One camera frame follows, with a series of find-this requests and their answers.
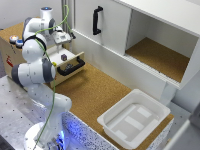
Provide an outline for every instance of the green wire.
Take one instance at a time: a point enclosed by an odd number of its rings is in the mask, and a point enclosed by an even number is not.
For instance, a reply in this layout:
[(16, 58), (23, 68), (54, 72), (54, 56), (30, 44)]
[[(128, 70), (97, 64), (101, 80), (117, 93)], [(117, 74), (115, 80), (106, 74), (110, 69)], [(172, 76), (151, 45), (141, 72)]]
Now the green wire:
[[(63, 20), (59, 25), (56, 25), (56, 26), (54, 26), (54, 27), (52, 27), (52, 28), (48, 28), (48, 29), (44, 29), (44, 30), (39, 30), (39, 31), (37, 31), (37, 32), (35, 33), (35, 35), (37, 35), (39, 32), (46, 31), (46, 30), (51, 30), (51, 29), (53, 29), (53, 28), (56, 28), (56, 27), (60, 26), (61, 24), (63, 24), (64, 22), (67, 24), (67, 26), (68, 26), (68, 28), (69, 28), (69, 30), (70, 30), (70, 32), (71, 32), (71, 29), (70, 29), (70, 27), (69, 27), (69, 25), (68, 25), (68, 23), (67, 23), (67, 17), (68, 17), (68, 14), (69, 14), (69, 7), (68, 7), (68, 5), (64, 5), (63, 7), (67, 7), (67, 15), (65, 16), (64, 20)], [(44, 47), (42, 46), (42, 44), (41, 44), (37, 39), (35, 39), (35, 40), (36, 40), (36, 42), (40, 45), (40, 47), (43, 49), (43, 51), (45, 52), (45, 55), (47, 56), (48, 60), (51, 62), (51, 60), (50, 60), (50, 58), (49, 58), (47, 52), (45, 51)], [(43, 127), (43, 129), (42, 129), (42, 132), (40, 133), (39, 138), (37, 139), (37, 142), (36, 142), (36, 144), (35, 144), (35, 146), (34, 146), (34, 149), (36, 148), (36, 146), (37, 146), (37, 144), (38, 144), (38, 142), (39, 142), (39, 140), (40, 140), (40, 137), (42, 136), (42, 133), (44, 132), (44, 129), (46, 128), (46, 125), (47, 125), (47, 122), (49, 121), (49, 118), (50, 118), (50, 116), (51, 116), (51, 113), (52, 113), (52, 111), (53, 111), (54, 102), (55, 102), (55, 79), (53, 80), (53, 84), (54, 84), (54, 86), (53, 86), (53, 104), (52, 104), (52, 107), (51, 107), (51, 111), (50, 111), (50, 113), (49, 113), (49, 116), (47, 117), (47, 120), (46, 120), (46, 122), (45, 122), (45, 124), (44, 124), (44, 127)]]

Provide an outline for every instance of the door handle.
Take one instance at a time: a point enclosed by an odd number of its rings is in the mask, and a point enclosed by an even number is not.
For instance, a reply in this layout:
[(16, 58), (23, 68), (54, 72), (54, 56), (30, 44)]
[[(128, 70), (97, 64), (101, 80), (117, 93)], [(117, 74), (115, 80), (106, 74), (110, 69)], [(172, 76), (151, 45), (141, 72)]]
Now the door handle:
[(58, 73), (62, 76), (67, 76), (67, 75), (71, 74), (72, 72), (76, 71), (77, 69), (79, 69), (79, 68), (81, 68), (85, 65), (85, 62), (82, 59), (80, 59), (79, 56), (77, 57), (77, 62), (79, 64), (77, 64), (76, 66), (69, 68), (67, 70), (62, 70), (60, 67), (58, 67), (57, 68)]
[(97, 35), (101, 33), (101, 30), (97, 28), (98, 24), (98, 12), (102, 11), (103, 8), (101, 6), (98, 6), (97, 9), (94, 10), (93, 14), (93, 35)]

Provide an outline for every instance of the brown cork surface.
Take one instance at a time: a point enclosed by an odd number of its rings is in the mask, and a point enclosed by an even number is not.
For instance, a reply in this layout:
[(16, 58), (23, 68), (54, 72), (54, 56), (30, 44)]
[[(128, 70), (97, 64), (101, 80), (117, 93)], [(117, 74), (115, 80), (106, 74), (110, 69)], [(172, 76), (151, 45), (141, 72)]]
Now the brown cork surface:
[(0, 37), (2, 37), (5, 41), (9, 42), (9, 38), (12, 35), (17, 35), (19, 39), (22, 39), (22, 31), (23, 31), (23, 22), (16, 24), (12, 27), (6, 28), (0, 31)]
[(143, 39), (126, 53), (178, 82), (181, 82), (190, 60), (149, 38)]
[[(84, 70), (56, 86), (56, 92), (71, 98), (72, 113), (123, 150), (105, 134), (97, 118), (131, 92), (131, 89), (86, 63)], [(172, 119), (173, 115), (169, 115), (136, 150), (148, 148)]]

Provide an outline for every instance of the white plastic bin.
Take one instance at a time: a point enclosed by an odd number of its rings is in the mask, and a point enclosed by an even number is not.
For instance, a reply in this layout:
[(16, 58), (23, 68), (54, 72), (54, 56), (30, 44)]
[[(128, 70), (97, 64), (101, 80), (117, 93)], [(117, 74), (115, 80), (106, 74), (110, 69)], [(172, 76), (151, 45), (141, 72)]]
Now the white plastic bin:
[(169, 113), (169, 108), (135, 89), (97, 120), (105, 133), (118, 144), (126, 149), (135, 149)]

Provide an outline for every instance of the robotic arm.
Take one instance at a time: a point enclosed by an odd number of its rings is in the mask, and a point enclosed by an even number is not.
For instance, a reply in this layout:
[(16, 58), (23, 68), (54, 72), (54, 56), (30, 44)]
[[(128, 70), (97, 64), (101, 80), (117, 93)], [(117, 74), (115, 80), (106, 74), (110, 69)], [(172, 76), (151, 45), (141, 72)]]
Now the robotic arm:
[[(50, 35), (53, 35), (56, 44), (62, 44), (71, 41), (69, 34), (63, 32), (61, 27), (51, 30), (45, 30), (41, 34), (35, 35), (39, 30), (52, 28), (55, 26), (55, 20), (52, 18), (52, 8), (41, 8), (41, 18), (27, 18), (24, 23), (22, 48), (23, 58), (27, 63), (16, 65), (12, 68), (13, 80), (22, 87), (27, 87), (28, 95), (32, 100), (46, 106), (46, 119), (53, 105), (53, 91), (43, 83), (48, 83), (54, 80), (56, 70), (52, 63), (43, 58), (43, 48), (46, 50), (47, 41)], [(31, 150), (49, 150), (48, 143), (57, 139), (57, 136), (62, 132), (62, 113), (70, 110), (72, 106), (71, 99), (55, 93), (54, 108), (51, 116), (46, 124), (44, 131), (42, 129), (34, 138), (38, 140), (41, 132), (41, 137), (37, 147), (31, 147)]]

